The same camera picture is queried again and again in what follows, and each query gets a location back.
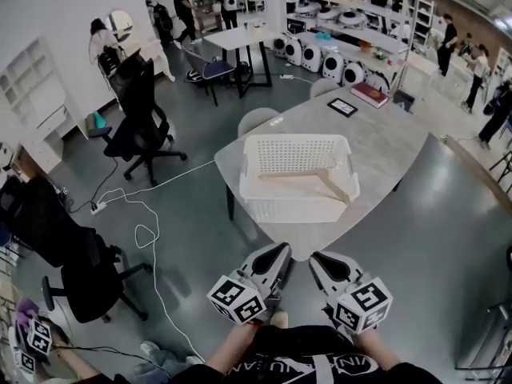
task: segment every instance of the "forearm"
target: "forearm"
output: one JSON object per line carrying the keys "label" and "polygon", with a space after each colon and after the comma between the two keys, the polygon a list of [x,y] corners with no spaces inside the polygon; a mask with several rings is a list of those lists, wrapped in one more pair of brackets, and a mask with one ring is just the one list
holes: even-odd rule
{"label": "forearm", "polygon": [[206,361],[206,365],[219,373],[227,374],[242,359],[254,340],[258,328],[252,324],[235,326],[224,344]]}
{"label": "forearm", "polygon": [[360,351],[375,360],[380,367],[386,371],[400,364],[397,355],[381,342],[375,329],[369,329],[355,336],[354,344]]}
{"label": "forearm", "polygon": [[86,380],[101,374],[98,370],[92,367],[91,364],[80,358],[78,354],[71,349],[56,348],[55,352],[80,380]]}

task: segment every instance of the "ceiling light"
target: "ceiling light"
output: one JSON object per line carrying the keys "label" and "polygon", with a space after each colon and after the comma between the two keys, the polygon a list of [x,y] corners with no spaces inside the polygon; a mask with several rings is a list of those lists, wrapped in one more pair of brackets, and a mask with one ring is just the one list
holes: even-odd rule
{"label": "ceiling light", "polygon": [[494,23],[496,24],[496,26],[498,26],[499,29],[506,29],[506,24],[504,22],[502,22],[500,19],[496,18],[494,20]]}

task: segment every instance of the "blue chair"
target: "blue chair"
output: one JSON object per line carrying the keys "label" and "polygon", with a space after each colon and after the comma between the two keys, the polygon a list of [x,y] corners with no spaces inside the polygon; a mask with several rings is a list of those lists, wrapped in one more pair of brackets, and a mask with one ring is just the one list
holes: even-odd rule
{"label": "blue chair", "polygon": [[[188,60],[190,66],[192,66],[192,69],[199,73],[199,75],[201,75],[205,83],[206,95],[209,95],[208,85],[210,85],[211,93],[214,97],[215,106],[218,106],[217,96],[215,95],[213,82],[216,79],[220,79],[220,77],[233,73],[235,71],[235,67],[233,67],[226,61],[208,62],[199,54],[187,50],[186,48],[183,48],[183,51],[185,51],[185,57]],[[236,73],[234,73],[234,77],[239,88],[240,82]]]}
{"label": "blue chair", "polygon": [[[509,130],[512,132],[512,114],[509,114],[509,117],[506,119],[505,125],[502,128],[502,132],[500,133],[499,137],[501,138],[506,130]],[[509,140],[509,143],[506,144],[506,147],[508,148],[512,144],[512,139]]]}

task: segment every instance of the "black hair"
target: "black hair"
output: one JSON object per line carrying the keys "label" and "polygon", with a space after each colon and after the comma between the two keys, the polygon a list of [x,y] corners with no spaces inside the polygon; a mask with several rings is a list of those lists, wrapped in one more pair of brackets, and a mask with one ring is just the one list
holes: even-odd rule
{"label": "black hair", "polygon": [[478,44],[478,49],[480,51],[483,51],[483,53],[486,55],[486,57],[489,57],[489,50],[483,44]]}
{"label": "black hair", "polygon": [[106,30],[105,23],[99,18],[95,18],[90,24],[90,35],[95,35],[100,30]]}

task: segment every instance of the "red book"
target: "red book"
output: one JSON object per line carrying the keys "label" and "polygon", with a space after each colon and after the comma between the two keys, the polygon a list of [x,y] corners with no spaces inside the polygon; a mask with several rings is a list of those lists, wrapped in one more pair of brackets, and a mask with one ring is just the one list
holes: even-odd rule
{"label": "red book", "polygon": [[353,95],[360,97],[361,100],[368,102],[375,108],[380,108],[387,103],[388,99],[390,99],[387,95],[384,95],[382,92],[376,90],[372,86],[369,86],[365,82],[358,82],[350,88],[350,92]]}

